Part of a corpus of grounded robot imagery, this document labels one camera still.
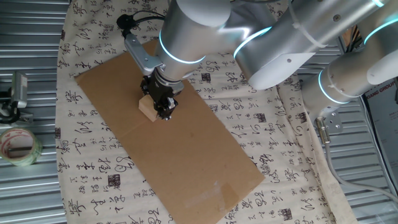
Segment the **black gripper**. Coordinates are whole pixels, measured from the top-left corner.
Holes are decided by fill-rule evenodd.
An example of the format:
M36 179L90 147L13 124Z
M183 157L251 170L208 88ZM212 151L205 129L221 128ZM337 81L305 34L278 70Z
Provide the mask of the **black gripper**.
M157 116L164 120L172 118L172 113L178 102L174 99L184 89L182 81L170 81L165 79L158 71L143 76L141 90L144 96L151 96L155 101L154 109Z

